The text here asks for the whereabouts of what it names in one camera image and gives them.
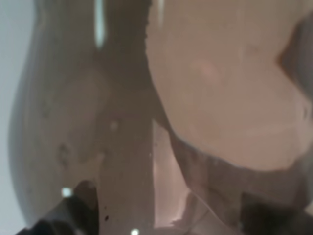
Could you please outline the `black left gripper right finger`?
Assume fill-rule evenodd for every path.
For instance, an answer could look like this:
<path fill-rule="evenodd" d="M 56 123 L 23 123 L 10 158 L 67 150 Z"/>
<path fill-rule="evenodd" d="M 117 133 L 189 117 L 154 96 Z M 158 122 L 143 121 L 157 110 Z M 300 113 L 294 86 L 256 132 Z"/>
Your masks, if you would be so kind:
<path fill-rule="evenodd" d="M 303 210 L 244 193 L 239 229 L 244 235 L 311 235 L 313 217 Z"/>

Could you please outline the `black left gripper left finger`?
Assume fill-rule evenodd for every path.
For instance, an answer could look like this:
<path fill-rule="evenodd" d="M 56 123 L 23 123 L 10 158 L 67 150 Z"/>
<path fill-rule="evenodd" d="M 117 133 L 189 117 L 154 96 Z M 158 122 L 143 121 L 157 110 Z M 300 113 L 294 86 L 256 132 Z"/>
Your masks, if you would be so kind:
<path fill-rule="evenodd" d="M 81 181 L 69 197 L 19 235 L 96 235 L 98 234 L 97 189 L 91 181 Z"/>

